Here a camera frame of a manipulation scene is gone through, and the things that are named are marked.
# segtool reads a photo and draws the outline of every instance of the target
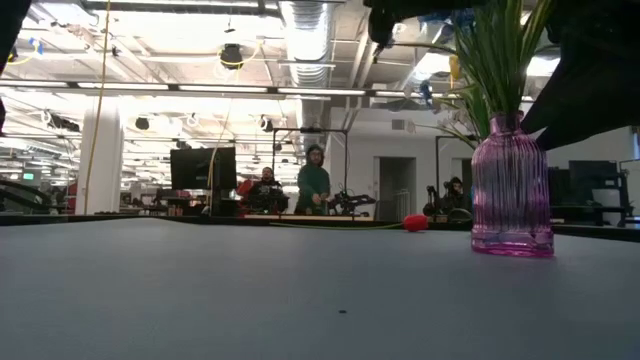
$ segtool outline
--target ribbed vase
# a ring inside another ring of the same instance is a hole
[[[491,119],[491,134],[473,154],[474,251],[553,256],[547,157],[520,130],[522,115]]]

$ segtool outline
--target woman in green sweater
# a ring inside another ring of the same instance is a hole
[[[307,149],[307,164],[298,173],[300,197],[296,204],[296,214],[326,215],[326,200],[329,198],[331,184],[329,173],[322,168],[324,151],[319,145]]]

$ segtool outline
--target white column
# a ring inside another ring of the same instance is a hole
[[[100,211],[119,211],[120,177],[122,174],[122,150],[124,148],[124,127],[126,119],[121,118],[118,98],[103,98],[98,135],[93,153],[91,177],[87,186],[89,158],[98,115],[98,98],[92,98],[84,115],[80,173],[76,214],[87,215]]]

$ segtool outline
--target black monitor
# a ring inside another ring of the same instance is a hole
[[[171,188],[173,190],[207,190],[209,164],[213,149],[171,150]],[[232,190],[237,186],[236,149],[222,147],[216,151],[213,166],[214,186]]]
[[[576,200],[583,203],[593,200],[593,189],[617,184],[618,164],[615,161],[569,161],[569,173]]]

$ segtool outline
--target doorway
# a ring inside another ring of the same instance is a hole
[[[402,221],[416,211],[416,159],[374,158],[374,184],[378,206],[376,219]]]

